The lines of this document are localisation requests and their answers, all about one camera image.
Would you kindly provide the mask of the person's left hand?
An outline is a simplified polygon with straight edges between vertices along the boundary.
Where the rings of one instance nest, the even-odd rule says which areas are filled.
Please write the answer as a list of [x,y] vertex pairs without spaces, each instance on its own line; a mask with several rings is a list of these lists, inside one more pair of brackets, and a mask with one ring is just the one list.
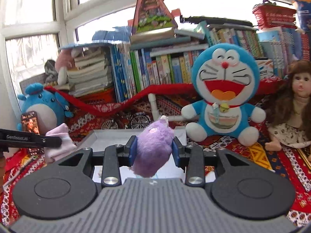
[[5,174],[6,158],[0,157],[0,194],[3,192],[4,174]]

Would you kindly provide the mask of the white PVC pipe elbow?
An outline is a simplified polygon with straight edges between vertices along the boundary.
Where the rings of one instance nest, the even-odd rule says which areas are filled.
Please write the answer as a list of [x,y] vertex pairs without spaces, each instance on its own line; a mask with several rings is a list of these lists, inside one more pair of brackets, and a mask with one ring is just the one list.
[[158,120],[162,115],[166,115],[169,122],[188,121],[181,115],[181,106],[167,97],[157,97],[155,94],[148,94],[151,114],[153,120]]

